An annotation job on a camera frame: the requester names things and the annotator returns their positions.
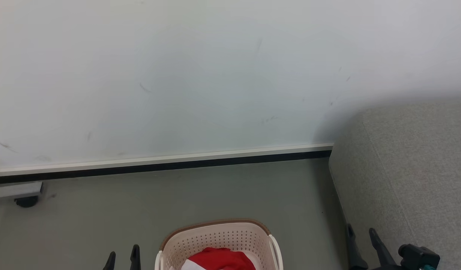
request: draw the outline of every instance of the gray sofa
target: gray sofa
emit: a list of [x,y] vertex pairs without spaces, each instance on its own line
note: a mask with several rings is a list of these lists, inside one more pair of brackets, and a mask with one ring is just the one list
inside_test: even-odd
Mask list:
[[397,263],[410,243],[438,253],[438,270],[461,270],[461,101],[367,110],[329,167],[369,268],[379,265],[373,227]]

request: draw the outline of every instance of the caster wheel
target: caster wheel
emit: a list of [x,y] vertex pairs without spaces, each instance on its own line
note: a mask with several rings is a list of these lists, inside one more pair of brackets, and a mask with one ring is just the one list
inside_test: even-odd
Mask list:
[[38,196],[24,197],[24,198],[15,199],[14,201],[18,206],[28,208],[28,207],[32,207],[36,205],[37,202],[39,201],[39,197]]

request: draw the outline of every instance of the red cloth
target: red cloth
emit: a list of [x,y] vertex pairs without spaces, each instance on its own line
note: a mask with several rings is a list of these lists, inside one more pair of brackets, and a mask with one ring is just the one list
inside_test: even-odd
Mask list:
[[190,256],[189,260],[205,270],[255,270],[253,263],[243,252],[228,248],[207,247]]

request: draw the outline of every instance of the black baseboard trim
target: black baseboard trim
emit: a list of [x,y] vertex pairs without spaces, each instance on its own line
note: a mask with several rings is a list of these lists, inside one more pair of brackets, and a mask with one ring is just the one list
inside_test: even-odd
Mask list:
[[291,154],[277,154],[277,155],[266,155],[266,156],[254,156],[254,157],[232,157],[229,159],[208,159],[199,161],[185,161],[175,163],[163,163],[163,164],[151,164],[151,165],[139,165],[129,167],[115,167],[105,169],[83,169],[80,171],[59,171],[59,172],[44,172],[35,174],[23,174],[23,175],[9,175],[0,176],[0,184],[3,183],[20,183],[30,181],[43,181],[50,179],[61,179],[61,178],[76,178],[86,176],[105,176],[109,174],[121,174],[121,173],[141,173],[143,171],[165,171],[165,170],[177,170],[187,168],[199,168],[199,167],[213,167],[223,165],[235,165],[235,164],[258,164],[262,162],[273,162],[273,161],[294,161],[297,159],[317,159],[326,158],[330,156],[331,151],[315,151],[315,152],[304,152],[304,153],[291,153]]

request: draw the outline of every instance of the laundry basket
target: laundry basket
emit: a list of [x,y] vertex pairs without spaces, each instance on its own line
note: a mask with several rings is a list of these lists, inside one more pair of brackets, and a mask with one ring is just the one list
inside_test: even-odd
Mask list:
[[242,251],[256,270],[284,269],[279,245],[263,224],[252,219],[232,219],[189,226],[169,234],[160,246],[155,270],[180,270],[188,257],[208,247]]

